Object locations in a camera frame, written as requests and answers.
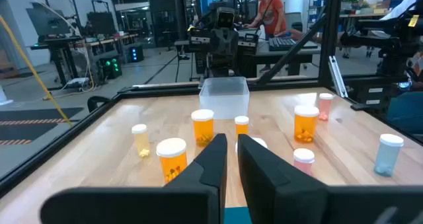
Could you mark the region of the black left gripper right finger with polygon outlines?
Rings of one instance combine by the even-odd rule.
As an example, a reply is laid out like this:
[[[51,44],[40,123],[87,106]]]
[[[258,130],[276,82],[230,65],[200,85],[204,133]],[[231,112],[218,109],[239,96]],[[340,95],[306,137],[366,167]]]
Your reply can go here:
[[[253,223],[421,223],[421,186],[329,186],[248,135],[238,137]]]

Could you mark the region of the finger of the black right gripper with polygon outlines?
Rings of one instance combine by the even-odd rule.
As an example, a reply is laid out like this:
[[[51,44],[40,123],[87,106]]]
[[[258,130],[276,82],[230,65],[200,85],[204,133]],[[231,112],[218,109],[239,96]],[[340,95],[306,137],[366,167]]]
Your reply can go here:
[[[213,76],[224,76],[224,56],[219,52],[219,38],[213,35],[210,40],[211,72]]]
[[[237,69],[237,49],[238,49],[238,35],[232,35],[226,41],[226,56],[228,61],[228,69],[233,71],[234,75],[238,74]]]

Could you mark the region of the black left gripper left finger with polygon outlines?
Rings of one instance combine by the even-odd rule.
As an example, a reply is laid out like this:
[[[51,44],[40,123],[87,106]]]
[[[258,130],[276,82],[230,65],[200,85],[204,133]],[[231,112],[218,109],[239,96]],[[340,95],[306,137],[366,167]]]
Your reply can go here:
[[[43,223],[222,223],[227,138],[217,134],[164,187],[77,187],[50,196]]]

